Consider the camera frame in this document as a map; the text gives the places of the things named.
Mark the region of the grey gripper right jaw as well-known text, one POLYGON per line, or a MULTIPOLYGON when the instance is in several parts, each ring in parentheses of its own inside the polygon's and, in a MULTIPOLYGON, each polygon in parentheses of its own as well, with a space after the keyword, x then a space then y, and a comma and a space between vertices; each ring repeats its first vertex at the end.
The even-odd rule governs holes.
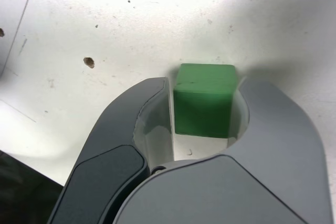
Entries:
POLYGON ((231 147, 166 169, 134 190, 115 223, 329 223, 319 133, 303 109, 266 81, 239 87, 249 120, 231 147))

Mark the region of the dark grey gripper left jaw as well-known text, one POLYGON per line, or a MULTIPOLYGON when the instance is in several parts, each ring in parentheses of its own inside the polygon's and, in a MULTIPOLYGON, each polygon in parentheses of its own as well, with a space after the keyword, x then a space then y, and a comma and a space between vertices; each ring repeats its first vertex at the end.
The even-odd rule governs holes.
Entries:
POLYGON ((92 128, 49 223, 112 223, 153 168, 174 159, 168 78, 127 89, 92 128))

